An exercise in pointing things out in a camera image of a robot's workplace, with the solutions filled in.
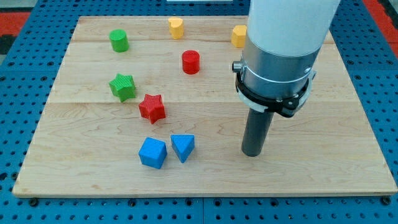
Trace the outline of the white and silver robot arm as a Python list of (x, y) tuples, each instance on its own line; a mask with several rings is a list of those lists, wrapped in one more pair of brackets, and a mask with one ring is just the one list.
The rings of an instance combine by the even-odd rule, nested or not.
[(292, 117), (306, 102), (313, 64), (340, 0), (252, 0), (245, 45), (233, 62), (236, 91), (250, 109)]

